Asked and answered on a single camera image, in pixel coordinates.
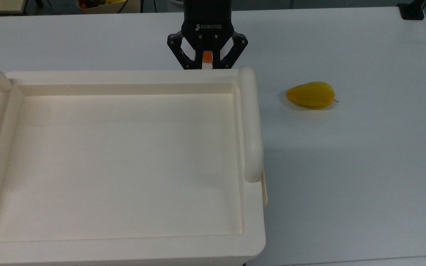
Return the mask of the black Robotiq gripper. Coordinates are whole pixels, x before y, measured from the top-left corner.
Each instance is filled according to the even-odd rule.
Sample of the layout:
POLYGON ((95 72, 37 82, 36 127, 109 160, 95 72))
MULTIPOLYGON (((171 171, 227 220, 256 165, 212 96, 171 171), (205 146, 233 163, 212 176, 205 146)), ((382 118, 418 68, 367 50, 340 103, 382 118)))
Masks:
POLYGON ((182 32, 168 36, 167 45, 183 69, 203 69, 203 51, 213 51, 213 69, 230 69, 248 44, 234 31, 231 0, 185 0, 182 32), (182 48, 188 41, 187 53, 182 48), (232 40, 232 47, 221 59, 220 51, 232 40))

